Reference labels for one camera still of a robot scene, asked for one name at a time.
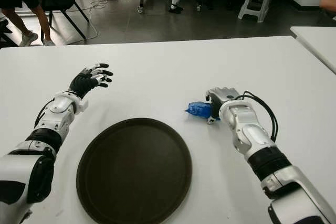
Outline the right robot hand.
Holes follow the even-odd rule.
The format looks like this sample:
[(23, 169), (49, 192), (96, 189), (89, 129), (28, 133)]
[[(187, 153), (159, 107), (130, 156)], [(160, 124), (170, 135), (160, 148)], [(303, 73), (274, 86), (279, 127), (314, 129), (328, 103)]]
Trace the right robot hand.
[(219, 110), (221, 106), (229, 100), (234, 100), (239, 96), (239, 93), (234, 88), (211, 88), (206, 91), (205, 100), (212, 105), (212, 114), (207, 119), (208, 124), (213, 124), (219, 118)]

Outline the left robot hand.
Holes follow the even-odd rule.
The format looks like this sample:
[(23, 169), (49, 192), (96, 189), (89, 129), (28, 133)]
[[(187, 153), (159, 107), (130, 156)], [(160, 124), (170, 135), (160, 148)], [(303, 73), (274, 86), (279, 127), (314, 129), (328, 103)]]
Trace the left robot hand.
[(108, 83), (112, 82), (111, 77), (113, 76), (112, 72), (106, 70), (108, 67), (109, 65), (106, 63), (97, 63), (84, 68), (74, 77), (70, 83), (68, 92), (83, 99), (95, 87), (107, 88)]

